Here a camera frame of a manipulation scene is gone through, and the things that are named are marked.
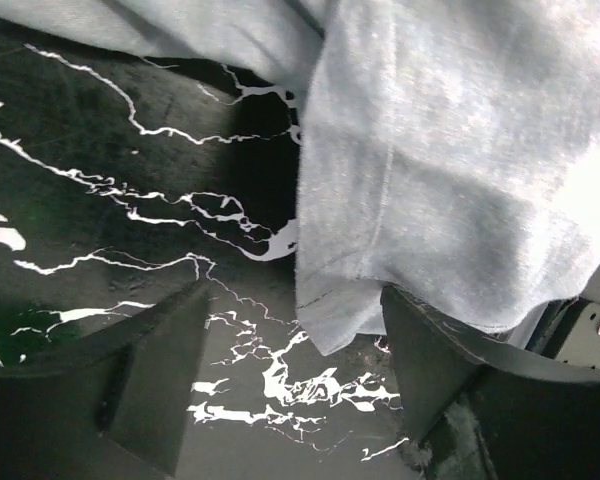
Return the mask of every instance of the marble table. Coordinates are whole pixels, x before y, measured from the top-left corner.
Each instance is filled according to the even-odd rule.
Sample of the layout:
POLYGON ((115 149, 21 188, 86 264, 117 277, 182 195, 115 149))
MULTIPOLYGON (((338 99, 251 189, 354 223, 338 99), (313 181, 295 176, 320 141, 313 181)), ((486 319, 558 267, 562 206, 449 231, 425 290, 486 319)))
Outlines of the marble table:
POLYGON ((178 478, 418 478, 382 340, 322 357, 295 321, 294 107, 225 65, 0 22, 0 362, 205 278, 178 478))

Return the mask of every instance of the black tabletop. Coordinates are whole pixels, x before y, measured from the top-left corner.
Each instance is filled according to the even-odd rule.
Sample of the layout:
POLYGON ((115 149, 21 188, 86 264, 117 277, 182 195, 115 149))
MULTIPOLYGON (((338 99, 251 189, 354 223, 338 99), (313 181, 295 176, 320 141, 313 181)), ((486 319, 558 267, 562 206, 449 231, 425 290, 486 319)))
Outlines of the black tabletop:
POLYGON ((379 339, 322 357, 295 321, 298 143, 249 72, 0 22, 0 362, 206 278, 178 478, 417 478, 379 339))

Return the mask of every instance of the black plastic part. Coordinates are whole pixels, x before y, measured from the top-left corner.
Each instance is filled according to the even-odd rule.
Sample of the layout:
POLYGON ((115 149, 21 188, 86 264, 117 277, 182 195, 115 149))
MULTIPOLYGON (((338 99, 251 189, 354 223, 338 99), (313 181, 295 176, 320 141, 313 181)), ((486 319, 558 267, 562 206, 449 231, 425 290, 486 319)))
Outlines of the black plastic part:
POLYGON ((0 367, 0 480, 175 474, 203 350, 206 288, 0 367))
POLYGON ((382 304, 406 434, 432 448, 428 478, 600 479, 600 371, 498 342, 392 287, 382 304), (423 425, 434 425, 424 437, 423 425), (458 428, 474 437, 473 452, 461 451, 458 428), (446 450, 436 447, 445 435, 455 438, 446 450), (475 461, 482 469, 469 477, 475 461))

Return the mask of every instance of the fabric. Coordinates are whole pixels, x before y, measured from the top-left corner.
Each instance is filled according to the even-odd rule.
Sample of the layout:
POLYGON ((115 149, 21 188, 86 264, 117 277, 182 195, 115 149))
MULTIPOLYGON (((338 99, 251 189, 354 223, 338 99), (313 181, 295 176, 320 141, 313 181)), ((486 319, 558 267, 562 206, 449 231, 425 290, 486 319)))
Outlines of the fabric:
POLYGON ((298 317, 323 354, 384 331, 385 283, 501 332, 600 264, 600 0, 0 0, 0 17, 298 95, 298 317))

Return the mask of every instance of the gray cloth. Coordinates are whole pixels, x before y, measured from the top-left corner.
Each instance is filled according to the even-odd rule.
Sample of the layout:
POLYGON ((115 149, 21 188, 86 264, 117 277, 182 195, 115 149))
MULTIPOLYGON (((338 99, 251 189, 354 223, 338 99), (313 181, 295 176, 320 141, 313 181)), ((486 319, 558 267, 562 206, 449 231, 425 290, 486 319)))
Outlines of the gray cloth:
POLYGON ((298 316, 323 354, 383 332, 387 282, 499 332, 600 264, 600 0, 0 0, 0 17, 299 96, 298 316))

